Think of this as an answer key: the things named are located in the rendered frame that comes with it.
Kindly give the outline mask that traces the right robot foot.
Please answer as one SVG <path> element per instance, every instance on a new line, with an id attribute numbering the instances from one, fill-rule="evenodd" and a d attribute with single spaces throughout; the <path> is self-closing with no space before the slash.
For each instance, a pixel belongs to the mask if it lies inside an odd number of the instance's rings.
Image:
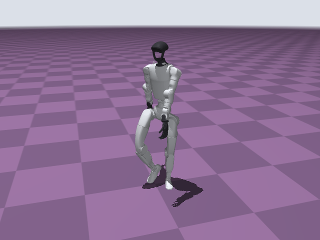
<path id="1" fill-rule="evenodd" d="M 155 167 L 156 167 L 156 170 L 155 170 L 155 172 L 154 172 L 154 171 L 153 171 L 154 168 L 153 168 L 153 170 L 150 172 L 150 175 L 149 175 L 149 177 L 147 178 L 147 183 L 153 183 L 153 182 L 155 181 L 155 179 L 157 178 L 157 175 L 158 175 L 159 171 L 160 171 L 161 168 L 162 168 L 161 165 L 159 165 L 159 164 L 156 164 Z"/>

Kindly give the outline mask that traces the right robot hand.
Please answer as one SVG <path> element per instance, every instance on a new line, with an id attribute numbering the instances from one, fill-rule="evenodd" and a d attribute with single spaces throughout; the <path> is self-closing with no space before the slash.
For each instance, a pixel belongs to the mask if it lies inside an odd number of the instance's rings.
<path id="1" fill-rule="evenodd" d="M 152 105 L 151 105 L 151 103 L 150 102 L 147 102 L 147 109 L 153 109 L 153 107 L 152 107 Z"/>

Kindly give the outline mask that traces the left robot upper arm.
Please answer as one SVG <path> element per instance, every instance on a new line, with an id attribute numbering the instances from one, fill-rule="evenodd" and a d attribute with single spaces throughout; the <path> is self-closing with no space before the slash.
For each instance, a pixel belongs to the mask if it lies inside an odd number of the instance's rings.
<path id="1" fill-rule="evenodd" d="M 169 98 L 170 91 L 173 91 L 175 94 L 175 90 L 177 88 L 177 85 L 178 85 L 179 79 L 182 75 L 182 72 L 178 68 L 171 66 L 170 67 L 170 75 L 171 75 L 171 77 L 170 77 L 170 81 L 169 81 L 169 89 L 167 89 L 163 92 L 163 96 L 165 98 Z"/>

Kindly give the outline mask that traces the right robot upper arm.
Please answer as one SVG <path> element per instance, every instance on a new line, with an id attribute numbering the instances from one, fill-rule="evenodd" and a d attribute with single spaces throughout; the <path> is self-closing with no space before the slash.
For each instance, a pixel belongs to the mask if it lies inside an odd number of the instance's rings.
<path id="1" fill-rule="evenodd" d="M 144 73 L 144 80 L 145 80 L 145 84 L 142 86 L 142 88 L 146 91 L 146 92 L 150 92 L 152 90 L 151 88 L 151 82 L 150 82 L 150 75 L 149 75 L 149 67 L 151 64 L 148 64 L 147 66 L 145 66 L 143 68 L 143 73 Z"/>

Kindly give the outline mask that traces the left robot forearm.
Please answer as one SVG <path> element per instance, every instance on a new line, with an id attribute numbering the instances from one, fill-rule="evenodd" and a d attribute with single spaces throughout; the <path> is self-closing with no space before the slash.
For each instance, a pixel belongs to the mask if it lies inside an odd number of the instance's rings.
<path id="1" fill-rule="evenodd" d="M 164 106 L 162 109 L 162 114 L 160 116 L 161 119 L 162 119 L 162 115 L 165 115 L 166 120 L 169 119 L 169 114 L 170 114 L 171 105 L 173 104 L 173 101 L 174 101 L 174 92 L 171 90 L 169 92 L 168 99 L 166 98 L 164 100 Z"/>

